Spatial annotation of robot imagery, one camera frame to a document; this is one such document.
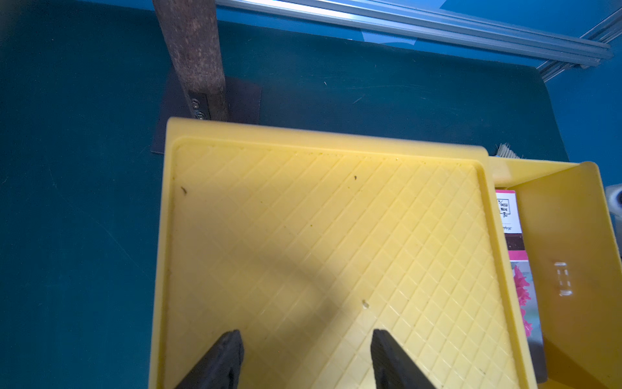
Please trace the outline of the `yellow top drawer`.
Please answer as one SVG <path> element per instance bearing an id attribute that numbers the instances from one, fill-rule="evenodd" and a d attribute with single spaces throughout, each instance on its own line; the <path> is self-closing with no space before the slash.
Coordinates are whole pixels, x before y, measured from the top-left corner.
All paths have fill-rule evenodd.
<path id="1" fill-rule="evenodd" d="M 544 335 L 544 388 L 621 386 L 621 260 L 599 167 L 492 157 L 515 191 Z"/>

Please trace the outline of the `yellow plastic drawer cabinet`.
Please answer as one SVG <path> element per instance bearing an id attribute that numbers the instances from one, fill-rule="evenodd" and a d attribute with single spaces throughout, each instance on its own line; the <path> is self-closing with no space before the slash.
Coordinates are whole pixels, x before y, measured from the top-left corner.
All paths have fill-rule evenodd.
<path id="1" fill-rule="evenodd" d="M 533 388 L 482 147 L 167 124 L 148 385 L 225 332 L 243 388 L 372 388 L 389 331 L 438 388 Z"/>

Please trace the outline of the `pink hollyhock seed bag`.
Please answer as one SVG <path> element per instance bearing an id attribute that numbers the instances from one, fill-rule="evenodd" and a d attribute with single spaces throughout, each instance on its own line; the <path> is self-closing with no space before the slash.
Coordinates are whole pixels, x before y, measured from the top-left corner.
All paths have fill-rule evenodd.
<path id="1" fill-rule="evenodd" d="M 496 190 L 496 195 L 536 382 L 545 383 L 548 380 L 548 371 L 544 337 L 534 277 L 524 243 L 517 195 L 515 191 L 510 190 Z"/>

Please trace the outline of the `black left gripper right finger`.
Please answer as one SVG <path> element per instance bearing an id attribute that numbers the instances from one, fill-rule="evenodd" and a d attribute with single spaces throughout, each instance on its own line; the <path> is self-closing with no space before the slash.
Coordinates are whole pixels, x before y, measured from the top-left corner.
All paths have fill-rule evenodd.
<path id="1" fill-rule="evenodd" d="M 370 353 L 376 388 L 435 388 L 387 330 L 374 329 Z"/>

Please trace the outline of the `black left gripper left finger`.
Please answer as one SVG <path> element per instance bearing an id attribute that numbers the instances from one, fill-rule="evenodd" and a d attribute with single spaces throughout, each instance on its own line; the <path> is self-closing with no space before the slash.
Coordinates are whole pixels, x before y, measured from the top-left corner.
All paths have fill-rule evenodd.
<path id="1" fill-rule="evenodd" d="M 176 385 L 176 389 L 236 389 L 245 349 L 241 332 L 225 332 Z"/>

